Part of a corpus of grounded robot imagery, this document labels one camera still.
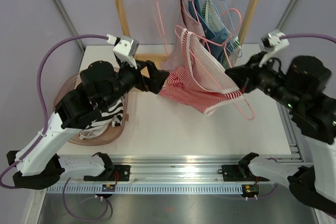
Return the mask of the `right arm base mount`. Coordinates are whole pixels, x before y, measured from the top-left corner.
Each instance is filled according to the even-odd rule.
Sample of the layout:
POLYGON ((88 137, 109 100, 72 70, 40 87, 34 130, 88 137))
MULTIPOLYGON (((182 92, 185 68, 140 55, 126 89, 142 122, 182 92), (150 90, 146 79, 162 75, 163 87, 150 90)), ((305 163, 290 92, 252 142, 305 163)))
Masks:
POLYGON ((243 175, 239 171, 237 164, 234 165, 222 165, 217 173, 222 175, 223 181, 225 182, 268 182, 269 180, 263 177, 256 177, 252 174, 243 175))

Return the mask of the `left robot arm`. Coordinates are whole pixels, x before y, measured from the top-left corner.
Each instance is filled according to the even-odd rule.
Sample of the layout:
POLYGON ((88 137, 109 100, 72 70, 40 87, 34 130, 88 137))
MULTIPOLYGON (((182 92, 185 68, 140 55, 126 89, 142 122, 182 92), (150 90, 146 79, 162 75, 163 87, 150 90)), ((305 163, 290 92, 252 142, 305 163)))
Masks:
POLYGON ((80 73, 81 83, 56 104, 43 129, 22 150, 7 153, 10 168, 16 167, 11 189, 48 188, 61 179, 107 181, 113 177, 114 164, 108 154, 88 158, 64 158, 57 152, 75 135, 99 121, 133 88, 158 94, 169 72, 155 63, 122 63, 118 71, 107 61, 96 61, 80 73))

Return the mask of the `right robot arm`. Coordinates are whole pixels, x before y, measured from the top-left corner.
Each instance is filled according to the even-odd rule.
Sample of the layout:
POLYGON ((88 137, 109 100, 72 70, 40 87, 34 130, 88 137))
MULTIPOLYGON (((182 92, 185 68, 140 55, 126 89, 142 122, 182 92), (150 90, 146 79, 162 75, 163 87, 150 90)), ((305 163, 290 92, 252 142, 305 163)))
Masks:
POLYGON ((253 55, 226 74, 243 92, 258 89, 289 110, 306 137, 313 165, 291 168, 249 153, 238 163, 239 176, 283 185, 304 205, 335 215, 335 99, 323 92, 332 73, 314 56, 293 58, 287 72, 262 63, 264 56, 253 55))

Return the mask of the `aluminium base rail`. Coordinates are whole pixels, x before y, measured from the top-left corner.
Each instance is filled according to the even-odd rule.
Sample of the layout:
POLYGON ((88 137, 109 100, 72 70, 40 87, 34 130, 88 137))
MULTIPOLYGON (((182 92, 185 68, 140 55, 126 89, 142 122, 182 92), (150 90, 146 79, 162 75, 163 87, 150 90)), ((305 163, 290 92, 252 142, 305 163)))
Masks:
POLYGON ((219 184, 217 170, 237 164, 244 155, 111 155, 113 163, 130 166, 131 184, 219 184))

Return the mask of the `green white striped tank top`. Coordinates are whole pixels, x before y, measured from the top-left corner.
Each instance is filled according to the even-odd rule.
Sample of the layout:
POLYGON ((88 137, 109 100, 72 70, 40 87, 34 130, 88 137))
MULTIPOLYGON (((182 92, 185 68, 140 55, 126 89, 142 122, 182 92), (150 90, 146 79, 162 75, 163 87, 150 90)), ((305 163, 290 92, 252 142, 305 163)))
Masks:
POLYGON ((213 43, 209 43, 209 49, 212 56, 225 68, 229 69, 230 65, 225 56, 228 57, 237 49, 241 48, 238 37, 232 37, 226 44, 226 47, 221 47, 216 44, 223 44, 229 38, 229 30, 223 24, 222 19, 218 13, 218 10, 212 0, 205 0, 201 9, 201 15, 205 20, 206 28, 204 33, 206 39, 211 40, 213 43))

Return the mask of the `blue tank top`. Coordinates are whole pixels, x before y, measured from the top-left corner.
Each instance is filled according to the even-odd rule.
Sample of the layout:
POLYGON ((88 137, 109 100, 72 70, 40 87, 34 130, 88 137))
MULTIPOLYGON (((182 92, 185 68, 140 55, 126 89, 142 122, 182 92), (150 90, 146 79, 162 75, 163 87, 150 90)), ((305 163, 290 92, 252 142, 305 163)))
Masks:
MULTIPOLYGON (((188 2, 188 11, 189 11, 190 15, 196 21, 198 21, 198 20, 200 21, 206 39, 215 41, 216 43, 219 43, 219 44, 221 44, 223 41, 226 40, 226 37, 227 37, 228 34, 227 34, 225 28, 220 30, 220 31, 213 31, 209 27, 208 23, 205 21, 205 18, 202 17, 201 6, 200 6, 199 0, 193 0, 193 4, 192 4, 191 1, 189 1, 188 2)), ((214 46, 212 44, 208 44, 208 46, 211 49, 211 54, 213 55, 213 57, 219 61, 220 57, 222 56, 220 48, 218 48, 217 46, 214 46)))

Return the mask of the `red white striped tank top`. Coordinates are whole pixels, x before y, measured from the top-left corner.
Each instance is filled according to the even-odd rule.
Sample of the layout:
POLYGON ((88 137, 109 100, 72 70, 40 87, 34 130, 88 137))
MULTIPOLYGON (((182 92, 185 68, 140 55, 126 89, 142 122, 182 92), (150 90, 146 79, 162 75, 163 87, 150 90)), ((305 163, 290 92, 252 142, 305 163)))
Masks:
POLYGON ((244 99, 224 67, 201 45, 198 38, 181 32, 181 66, 170 72, 160 95, 211 115, 220 106, 244 99))

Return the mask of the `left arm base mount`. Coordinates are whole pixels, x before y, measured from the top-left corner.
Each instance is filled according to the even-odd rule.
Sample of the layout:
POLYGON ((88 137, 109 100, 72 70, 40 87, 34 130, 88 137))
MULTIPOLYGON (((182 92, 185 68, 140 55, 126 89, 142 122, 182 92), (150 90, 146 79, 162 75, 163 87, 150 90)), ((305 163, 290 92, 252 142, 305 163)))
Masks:
POLYGON ((130 165, 114 165, 113 170, 103 171, 98 176, 84 176, 83 180, 87 182, 128 182, 130 177, 130 165))

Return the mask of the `pink plastic basket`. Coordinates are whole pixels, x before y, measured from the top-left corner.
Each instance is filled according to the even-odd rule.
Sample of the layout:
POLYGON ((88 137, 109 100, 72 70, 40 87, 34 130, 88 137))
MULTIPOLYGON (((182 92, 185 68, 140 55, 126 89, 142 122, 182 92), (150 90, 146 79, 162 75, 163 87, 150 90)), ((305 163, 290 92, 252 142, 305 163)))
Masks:
MULTIPOLYGON (((76 72, 64 82, 54 99, 54 109, 65 94, 81 84, 80 72, 76 72)), ((104 113, 103 117, 107 120, 93 123, 91 128, 82 130, 70 138, 68 142, 82 146, 99 146, 112 143, 122 134, 125 124, 129 120, 127 106, 128 94, 115 104, 114 110, 109 109, 108 113, 104 113)))

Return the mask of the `black white striped tank top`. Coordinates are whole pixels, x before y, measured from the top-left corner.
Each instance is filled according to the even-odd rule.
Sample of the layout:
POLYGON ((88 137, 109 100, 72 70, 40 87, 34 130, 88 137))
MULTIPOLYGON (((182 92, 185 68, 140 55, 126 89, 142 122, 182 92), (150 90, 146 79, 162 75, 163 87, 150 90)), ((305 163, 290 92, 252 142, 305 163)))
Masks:
POLYGON ((127 108, 126 97, 122 97, 108 112, 94 121, 75 137, 81 145, 104 145, 113 142, 124 129, 127 108))

